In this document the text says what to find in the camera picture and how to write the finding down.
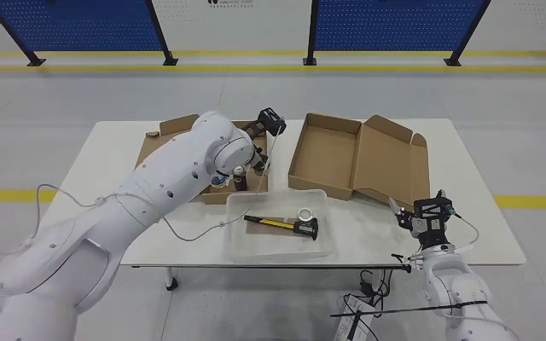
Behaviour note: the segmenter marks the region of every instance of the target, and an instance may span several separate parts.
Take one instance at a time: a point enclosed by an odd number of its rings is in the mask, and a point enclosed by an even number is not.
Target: open cardboard box
[[[190,131],[191,126],[197,118],[199,118],[199,115],[196,114],[174,118],[161,122],[159,131],[147,133],[144,137],[138,159],[136,160],[135,168],[137,168],[151,153],[170,141],[174,136]],[[241,129],[250,122],[251,121],[234,121],[233,124],[235,127]],[[253,142],[256,146],[263,148],[265,151],[267,150],[267,137],[265,136],[265,133],[257,136]],[[255,192],[258,189],[259,180],[260,176],[257,176],[254,174],[253,170],[250,170],[247,173],[247,191]],[[260,192],[267,192],[267,176],[262,181]],[[229,185],[223,188],[212,188],[209,186],[201,192],[200,196],[207,205],[225,205],[228,195],[232,193],[239,192],[235,190],[233,181],[230,181]]]
[[[288,186],[320,188],[342,200],[355,190],[385,203],[391,197],[413,210],[415,200],[430,197],[427,141],[379,115],[360,123],[308,113]]]

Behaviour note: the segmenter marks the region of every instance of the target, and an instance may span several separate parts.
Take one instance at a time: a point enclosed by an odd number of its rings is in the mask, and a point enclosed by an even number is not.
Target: cardboard box lid
[[[430,196],[422,135],[375,115],[363,123],[359,136],[352,189],[383,202],[392,197],[406,207]]]
[[[199,118],[199,115],[192,114],[183,116],[181,118],[170,119],[160,123],[160,131],[152,131],[146,134],[138,159],[136,159],[135,168],[137,168],[145,158],[156,149],[163,146],[167,141],[171,140],[174,136],[182,134],[183,132],[190,131],[194,122]]]

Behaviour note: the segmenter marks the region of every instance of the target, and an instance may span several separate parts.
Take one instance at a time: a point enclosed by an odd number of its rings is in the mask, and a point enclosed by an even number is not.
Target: transparent plastic tray
[[[326,193],[321,189],[231,194],[226,204],[227,221],[239,217],[250,205],[253,206],[247,213],[249,216],[284,222],[297,219],[300,208],[310,209],[318,220],[317,240],[290,229],[250,223],[241,218],[227,226],[224,251],[233,263],[300,263],[326,257],[334,251]]]

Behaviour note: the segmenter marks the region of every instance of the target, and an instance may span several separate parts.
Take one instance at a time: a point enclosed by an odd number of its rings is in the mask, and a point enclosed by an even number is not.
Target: table leg
[[[174,278],[172,275],[172,268],[165,268],[165,287],[167,288],[168,292],[172,292],[176,288],[178,288],[178,282],[177,279]]]

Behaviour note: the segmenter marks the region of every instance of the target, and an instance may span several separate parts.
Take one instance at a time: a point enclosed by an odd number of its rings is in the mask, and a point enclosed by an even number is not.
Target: soda can
[[[243,166],[239,165],[233,170],[233,183],[235,184],[236,190],[247,190],[247,171]]]

